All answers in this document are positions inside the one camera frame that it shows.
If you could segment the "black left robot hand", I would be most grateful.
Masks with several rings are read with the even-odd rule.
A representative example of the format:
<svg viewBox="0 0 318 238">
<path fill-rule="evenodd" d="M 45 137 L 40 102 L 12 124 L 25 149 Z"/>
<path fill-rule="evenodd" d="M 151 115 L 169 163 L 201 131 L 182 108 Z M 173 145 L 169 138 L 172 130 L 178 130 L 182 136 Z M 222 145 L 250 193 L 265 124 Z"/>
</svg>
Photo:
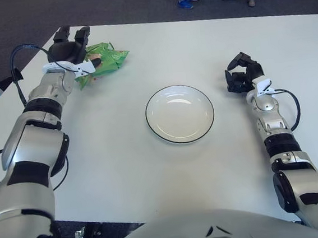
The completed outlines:
<svg viewBox="0 0 318 238">
<path fill-rule="evenodd" d="M 69 34 L 70 27 L 68 25 L 61 26 L 55 33 L 54 43 L 47 51 L 49 63 L 43 67 L 43 72 L 47 73 L 52 69 L 61 69 L 72 72 L 76 78 L 93 74 L 102 64 L 102 58 L 85 58 L 90 27 L 84 26 L 77 30 L 74 41 L 69 41 Z"/>
</svg>

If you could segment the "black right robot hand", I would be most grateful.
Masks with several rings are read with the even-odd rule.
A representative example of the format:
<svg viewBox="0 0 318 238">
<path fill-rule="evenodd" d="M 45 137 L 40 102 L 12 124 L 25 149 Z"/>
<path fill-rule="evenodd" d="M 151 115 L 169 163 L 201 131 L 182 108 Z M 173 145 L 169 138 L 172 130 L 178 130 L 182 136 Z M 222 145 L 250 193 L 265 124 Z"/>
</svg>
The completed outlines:
<svg viewBox="0 0 318 238">
<path fill-rule="evenodd" d="M 225 70 L 227 90 L 232 93 L 255 91 L 256 96 L 274 93 L 271 80 L 265 76 L 261 65 L 243 52 L 238 53 Z"/>
</svg>

